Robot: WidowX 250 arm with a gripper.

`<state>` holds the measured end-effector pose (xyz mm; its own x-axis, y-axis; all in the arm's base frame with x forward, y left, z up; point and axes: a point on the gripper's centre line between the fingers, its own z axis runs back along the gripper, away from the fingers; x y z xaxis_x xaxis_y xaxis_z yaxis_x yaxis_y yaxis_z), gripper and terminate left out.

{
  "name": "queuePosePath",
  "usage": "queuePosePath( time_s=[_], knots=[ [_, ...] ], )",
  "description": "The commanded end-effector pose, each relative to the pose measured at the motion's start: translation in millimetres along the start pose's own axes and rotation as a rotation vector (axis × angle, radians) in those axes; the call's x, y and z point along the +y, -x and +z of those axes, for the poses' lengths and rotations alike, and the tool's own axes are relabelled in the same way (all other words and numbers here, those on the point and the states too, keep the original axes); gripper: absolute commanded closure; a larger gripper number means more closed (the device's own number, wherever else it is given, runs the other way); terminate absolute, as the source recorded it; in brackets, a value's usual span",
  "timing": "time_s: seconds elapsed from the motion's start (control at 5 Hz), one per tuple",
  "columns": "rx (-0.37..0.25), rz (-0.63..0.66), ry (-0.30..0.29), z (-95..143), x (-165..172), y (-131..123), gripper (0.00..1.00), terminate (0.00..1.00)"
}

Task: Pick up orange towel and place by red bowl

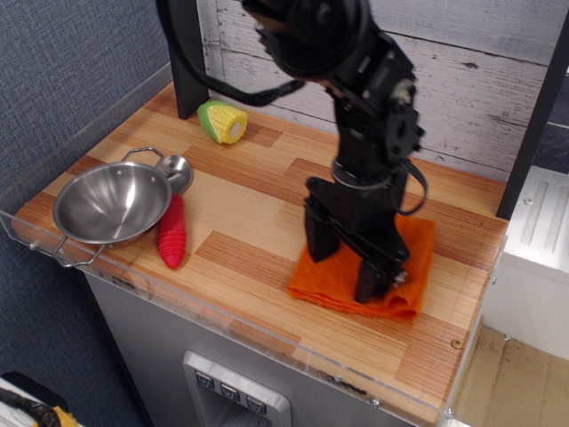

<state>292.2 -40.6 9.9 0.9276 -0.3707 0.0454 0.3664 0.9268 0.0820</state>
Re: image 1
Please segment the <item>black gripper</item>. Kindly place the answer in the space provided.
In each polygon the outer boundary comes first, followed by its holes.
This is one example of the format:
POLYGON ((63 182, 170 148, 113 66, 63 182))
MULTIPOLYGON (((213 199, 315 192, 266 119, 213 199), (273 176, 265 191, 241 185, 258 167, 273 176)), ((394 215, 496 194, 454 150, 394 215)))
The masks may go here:
POLYGON ((391 284, 405 281, 403 264, 409 250, 395 217, 401 207, 407 177, 394 175, 376 188, 351 188, 312 177, 307 181, 305 232, 309 254, 321 262, 340 243, 361 259, 355 299, 361 304, 384 295, 391 284))

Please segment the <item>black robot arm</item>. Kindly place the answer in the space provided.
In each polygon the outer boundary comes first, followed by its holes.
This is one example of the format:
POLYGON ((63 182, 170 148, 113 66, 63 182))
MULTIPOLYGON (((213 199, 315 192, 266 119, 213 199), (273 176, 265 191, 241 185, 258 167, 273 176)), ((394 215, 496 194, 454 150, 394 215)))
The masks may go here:
POLYGON ((423 130, 413 64, 373 21, 366 1, 246 1, 277 66, 333 98, 340 143, 332 179, 310 178, 305 230, 315 262, 348 246, 362 261, 355 298, 402 283, 409 250, 395 219, 423 130))

